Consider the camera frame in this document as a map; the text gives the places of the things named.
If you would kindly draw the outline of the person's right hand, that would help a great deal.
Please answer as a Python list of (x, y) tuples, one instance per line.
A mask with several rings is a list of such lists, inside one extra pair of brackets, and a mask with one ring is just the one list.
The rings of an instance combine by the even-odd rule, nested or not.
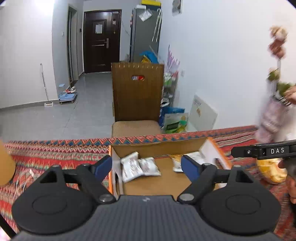
[(290, 201), (292, 204), (295, 204), (295, 158), (286, 160), (282, 159), (278, 164), (278, 167), (287, 170), (287, 177), (285, 183), (287, 186), (288, 193), (290, 195)]

